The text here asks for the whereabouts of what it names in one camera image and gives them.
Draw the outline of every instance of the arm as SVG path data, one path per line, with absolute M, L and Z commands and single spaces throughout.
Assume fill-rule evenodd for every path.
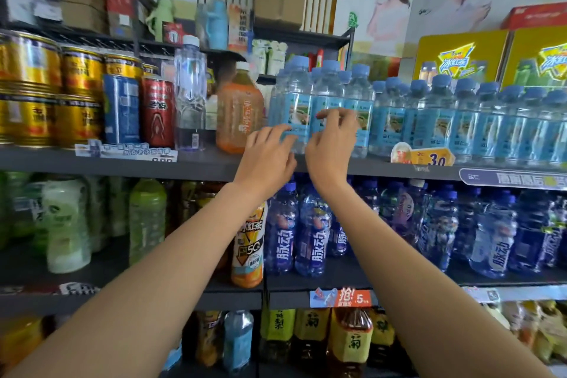
M 352 111 L 328 112 L 311 139 L 311 181 L 328 201 L 423 378 L 549 377 L 549 370 L 463 289 L 397 235 L 346 183 L 356 142 Z
M 232 183 L 84 304 L 7 378 L 155 378 L 226 246 L 296 166 L 287 126 L 248 137 Z

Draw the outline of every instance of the white bottle cap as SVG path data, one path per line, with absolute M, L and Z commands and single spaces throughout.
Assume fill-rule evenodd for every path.
M 423 188 L 423 186 L 425 185 L 425 181 L 424 180 L 409 180 L 409 184 L 413 187 Z
M 183 36 L 183 45 L 194 45 L 198 48 L 199 38 L 193 35 L 185 35 Z
M 243 71 L 249 71 L 250 64 L 247 61 L 237 61 L 237 69 L 242 69 Z

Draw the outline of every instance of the red can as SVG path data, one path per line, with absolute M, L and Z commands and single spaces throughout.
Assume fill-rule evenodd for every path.
M 153 147 L 174 148 L 174 85 L 157 75 L 142 81 L 142 139 Z

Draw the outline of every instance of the blue can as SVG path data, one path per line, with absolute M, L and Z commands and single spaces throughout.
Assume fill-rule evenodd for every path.
M 104 132 L 107 144 L 140 142 L 137 80 L 104 75 Z

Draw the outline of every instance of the orange juice bottle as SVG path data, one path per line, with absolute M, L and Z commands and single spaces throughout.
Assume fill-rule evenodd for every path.
M 231 279 L 244 289 L 256 287 L 264 276 L 264 232 L 267 213 L 268 204 L 264 202 L 246 219 L 234 237 Z
M 242 154 L 248 135 L 262 127 L 264 97 L 249 70 L 248 63 L 238 61 L 236 76 L 217 95 L 216 145 L 231 154 Z

